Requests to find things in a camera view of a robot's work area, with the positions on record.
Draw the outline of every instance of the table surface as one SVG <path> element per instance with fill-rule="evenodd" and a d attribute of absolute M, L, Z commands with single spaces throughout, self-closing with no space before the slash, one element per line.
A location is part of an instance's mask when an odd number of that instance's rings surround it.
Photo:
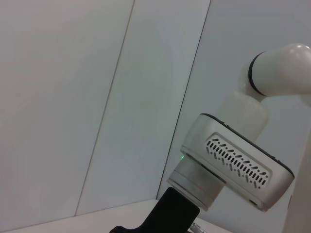
<path fill-rule="evenodd" d="M 7 233 L 108 233 L 118 225 L 133 229 L 144 221 L 156 203 L 157 200 L 142 201 Z M 230 233 L 199 218 L 195 223 L 207 233 Z"/>

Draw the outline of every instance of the ventilation grille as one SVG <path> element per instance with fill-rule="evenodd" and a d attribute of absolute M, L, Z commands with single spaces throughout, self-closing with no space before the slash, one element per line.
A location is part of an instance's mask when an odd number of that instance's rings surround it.
<path fill-rule="evenodd" d="M 212 135 L 205 146 L 208 155 L 213 159 L 209 161 L 216 167 L 225 167 L 254 188 L 261 189 L 266 186 L 270 173 L 218 135 Z"/>

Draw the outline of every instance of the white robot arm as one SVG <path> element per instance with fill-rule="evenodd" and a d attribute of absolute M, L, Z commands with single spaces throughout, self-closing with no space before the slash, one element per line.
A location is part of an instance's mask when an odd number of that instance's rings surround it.
<path fill-rule="evenodd" d="M 204 210 L 224 186 L 261 211 L 285 193 L 294 174 L 253 142 L 269 113 L 267 96 L 311 94 L 311 49 L 289 44 L 257 55 L 243 71 L 238 91 L 216 116 L 201 114 L 190 128 L 183 159 L 168 182 Z"/>

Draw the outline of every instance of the cable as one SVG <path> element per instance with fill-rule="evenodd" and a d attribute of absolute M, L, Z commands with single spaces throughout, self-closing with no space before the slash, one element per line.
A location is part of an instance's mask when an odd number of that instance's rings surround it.
<path fill-rule="evenodd" d="M 192 230 L 193 233 L 207 233 L 196 223 L 192 223 L 189 229 Z"/>

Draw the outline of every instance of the black ring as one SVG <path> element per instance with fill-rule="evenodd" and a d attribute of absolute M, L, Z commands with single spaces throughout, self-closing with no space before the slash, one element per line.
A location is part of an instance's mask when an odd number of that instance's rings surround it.
<path fill-rule="evenodd" d="M 248 69 L 248 80 L 249 83 L 251 84 L 252 88 L 257 91 L 259 94 L 261 94 L 262 96 L 266 96 L 265 94 L 261 93 L 255 86 L 254 81 L 253 81 L 253 77 L 252 77 L 252 68 L 253 68 L 253 64 L 255 62 L 255 60 L 258 58 L 259 55 L 261 55 L 263 52 L 261 52 L 260 54 L 258 54 L 251 62 L 251 64 L 249 65 L 249 69 Z"/>

